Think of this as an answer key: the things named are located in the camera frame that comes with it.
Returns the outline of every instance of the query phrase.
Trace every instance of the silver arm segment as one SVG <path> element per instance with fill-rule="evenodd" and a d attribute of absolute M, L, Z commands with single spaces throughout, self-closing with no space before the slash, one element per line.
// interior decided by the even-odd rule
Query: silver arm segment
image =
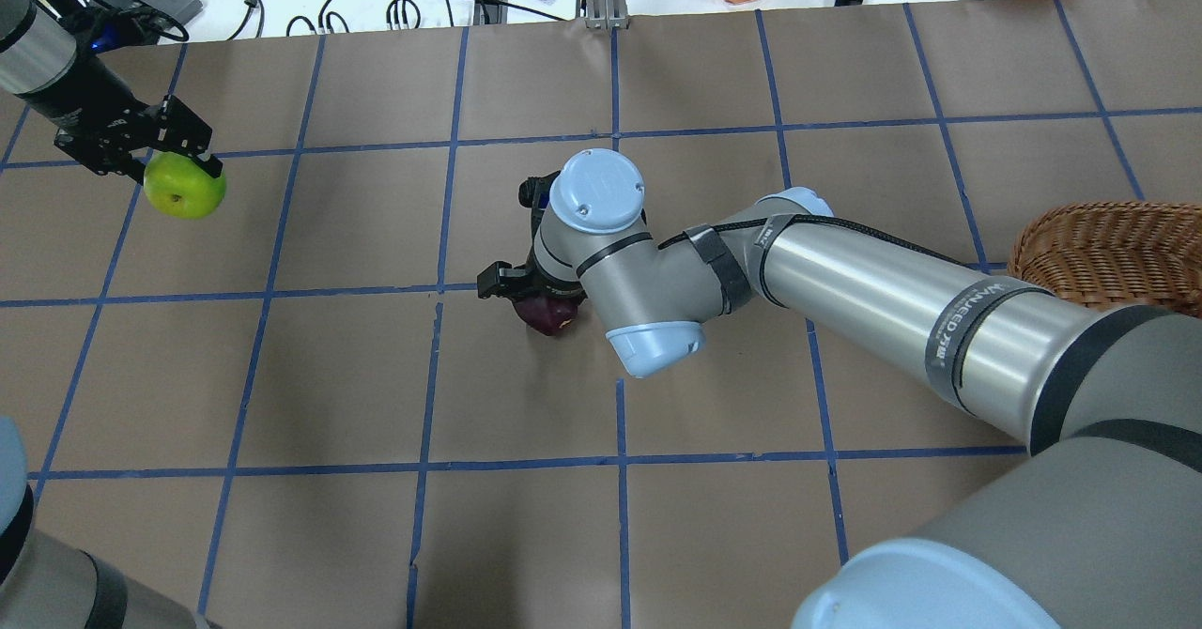
<path fill-rule="evenodd" d="M 804 189 L 659 249 L 638 218 L 647 189 L 617 153 L 575 156 L 534 248 L 541 273 L 579 281 L 632 375 L 700 350 L 701 325 L 750 289 L 1035 455 L 916 536 L 855 557 L 795 628 L 1197 624 L 1202 321 L 1097 313 L 815 222 L 804 216 L 829 212 Z"/>

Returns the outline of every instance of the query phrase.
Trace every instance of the velcro strap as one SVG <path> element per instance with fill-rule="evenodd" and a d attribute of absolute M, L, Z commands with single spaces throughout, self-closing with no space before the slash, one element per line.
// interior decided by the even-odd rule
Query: velcro strap
<path fill-rule="evenodd" d="M 731 248 L 713 227 L 700 225 L 684 231 L 701 260 L 714 271 L 722 287 L 722 314 L 728 315 L 751 299 L 751 285 Z"/>

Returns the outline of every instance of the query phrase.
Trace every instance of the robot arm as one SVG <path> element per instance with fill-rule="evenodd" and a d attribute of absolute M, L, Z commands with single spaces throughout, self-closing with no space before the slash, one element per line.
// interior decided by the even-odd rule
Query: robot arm
<path fill-rule="evenodd" d="M 218 179 L 213 130 L 174 96 L 139 101 L 95 55 L 89 34 L 67 31 L 34 0 L 0 0 L 0 88 L 54 123 L 54 144 L 95 173 L 142 183 L 145 167 L 133 153 L 151 148 Z"/>
<path fill-rule="evenodd" d="M 587 293 L 626 370 L 645 378 L 700 350 L 704 321 L 760 295 L 1035 456 L 918 534 L 852 558 L 795 629 L 1202 617 L 1202 322 L 1144 305 L 1096 313 L 966 269 L 829 218 L 807 189 L 656 247 L 639 218 L 643 178 L 621 155 L 584 150 L 542 180 L 546 200 L 523 200 L 545 209 L 528 262 L 494 263 L 481 297 L 523 314 L 531 298 Z"/>

